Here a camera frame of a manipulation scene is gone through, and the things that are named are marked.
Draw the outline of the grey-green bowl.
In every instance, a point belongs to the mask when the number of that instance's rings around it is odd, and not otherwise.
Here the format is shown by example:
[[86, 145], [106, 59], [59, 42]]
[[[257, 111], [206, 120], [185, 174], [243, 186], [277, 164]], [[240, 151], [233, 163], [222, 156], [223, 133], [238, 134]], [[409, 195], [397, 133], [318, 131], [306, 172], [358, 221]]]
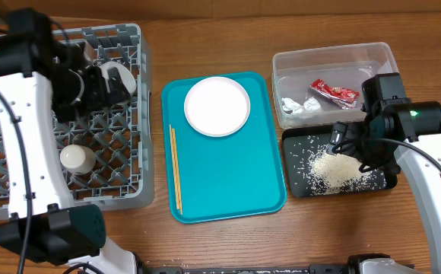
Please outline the grey-green bowl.
[[133, 74], [118, 62], [106, 62], [99, 66], [106, 83], [106, 105], [129, 102], [136, 91]]

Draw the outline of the red snack wrapper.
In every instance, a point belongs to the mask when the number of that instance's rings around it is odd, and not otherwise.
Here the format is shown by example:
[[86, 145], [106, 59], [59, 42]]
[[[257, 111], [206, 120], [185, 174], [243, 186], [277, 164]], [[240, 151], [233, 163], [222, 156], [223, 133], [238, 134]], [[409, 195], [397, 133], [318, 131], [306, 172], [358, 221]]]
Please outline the red snack wrapper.
[[332, 87], [327, 85], [322, 79], [315, 80], [309, 88], [345, 110], [355, 108], [357, 99], [360, 96], [360, 92], [358, 91], [348, 88]]

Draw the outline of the white tissue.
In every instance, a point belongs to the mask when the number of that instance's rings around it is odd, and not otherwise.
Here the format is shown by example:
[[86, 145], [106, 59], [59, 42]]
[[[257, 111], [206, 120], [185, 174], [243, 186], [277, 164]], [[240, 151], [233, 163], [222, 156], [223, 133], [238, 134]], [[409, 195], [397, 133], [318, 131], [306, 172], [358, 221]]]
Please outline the white tissue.
[[314, 97], [308, 98], [303, 104], [299, 104], [289, 97], [283, 97], [282, 110], [289, 114], [318, 113], [322, 107]]

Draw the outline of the wooden chopstick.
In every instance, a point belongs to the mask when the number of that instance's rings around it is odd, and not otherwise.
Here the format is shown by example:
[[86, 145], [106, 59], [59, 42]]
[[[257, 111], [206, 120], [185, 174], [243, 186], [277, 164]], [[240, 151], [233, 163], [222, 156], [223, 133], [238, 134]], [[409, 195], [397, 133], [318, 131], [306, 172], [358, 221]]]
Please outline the wooden chopstick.
[[170, 132], [170, 150], [171, 150], [171, 158], [172, 158], [172, 166], [173, 166], [173, 183], [174, 183], [174, 190], [176, 197], [176, 209], [180, 210], [179, 191], [178, 191], [177, 175], [176, 175], [176, 159], [175, 159], [176, 154], [174, 148], [173, 127], [171, 126], [171, 124], [169, 124], [169, 132]]
[[181, 180], [179, 173], [179, 158], [178, 158], [178, 148], [177, 148], [177, 140], [176, 140], [176, 129], [172, 128], [172, 137], [173, 137], [173, 156], [174, 156], [174, 164], [175, 164], [175, 172], [176, 172], [176, 189], [177, 189], [177, 198], [178, 198], [178, 206], [180, 215], [183, 214], [183, 206], [182, 206], [182, 192], [181, 192]]

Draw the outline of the white cup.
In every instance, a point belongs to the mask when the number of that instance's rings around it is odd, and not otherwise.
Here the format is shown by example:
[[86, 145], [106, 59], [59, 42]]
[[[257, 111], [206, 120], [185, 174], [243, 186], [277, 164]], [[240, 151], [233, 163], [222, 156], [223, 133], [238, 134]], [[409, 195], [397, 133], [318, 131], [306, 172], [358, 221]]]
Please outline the white cup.
[[59, 159], [68, 172], [78, 175], [89, 173], [96, 164], [95, 153], [82, 145], [65, 146], [60, 152]]

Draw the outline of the large white plate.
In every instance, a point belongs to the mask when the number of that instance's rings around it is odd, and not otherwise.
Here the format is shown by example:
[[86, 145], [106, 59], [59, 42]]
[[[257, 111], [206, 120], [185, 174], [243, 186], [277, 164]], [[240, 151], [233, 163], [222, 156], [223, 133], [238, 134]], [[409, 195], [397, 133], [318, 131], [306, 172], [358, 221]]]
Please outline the large white plate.
[[202, 135], [224, 137], [239, 131], [249, 118], [246, 89], [227, 77], [209, 77], [194, 84], [184, 102], [189, 125]]

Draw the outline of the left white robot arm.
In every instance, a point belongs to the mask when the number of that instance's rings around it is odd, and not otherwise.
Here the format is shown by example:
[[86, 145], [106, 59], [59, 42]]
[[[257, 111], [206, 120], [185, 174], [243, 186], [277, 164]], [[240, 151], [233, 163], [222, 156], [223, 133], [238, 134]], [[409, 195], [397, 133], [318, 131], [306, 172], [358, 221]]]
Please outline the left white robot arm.
[[95, 65], [85, 43], [58, 41], [55, 22], [31, 8], [0, 29], [0, 130], [10, 197], [0, 246], [21, 262], [92, 273], [138, 273], [137, 256], [106, 235], [97, 205], [77, 205], [62, 173], [54, 122], [125, 103], [136, 91], [118, 62]]

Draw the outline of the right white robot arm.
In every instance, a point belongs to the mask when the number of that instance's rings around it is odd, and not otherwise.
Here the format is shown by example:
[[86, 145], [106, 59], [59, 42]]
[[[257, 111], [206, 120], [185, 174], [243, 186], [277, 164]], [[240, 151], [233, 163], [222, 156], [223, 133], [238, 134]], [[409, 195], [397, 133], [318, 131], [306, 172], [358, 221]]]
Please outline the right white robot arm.
[[333, 125], [327, 152], [357, 159], [360, 172], [403, 173], [424, 225], [434, 273], [441, 273], [441, 104], [414, 103], [398, 73], [362, 84], [366, 117]]

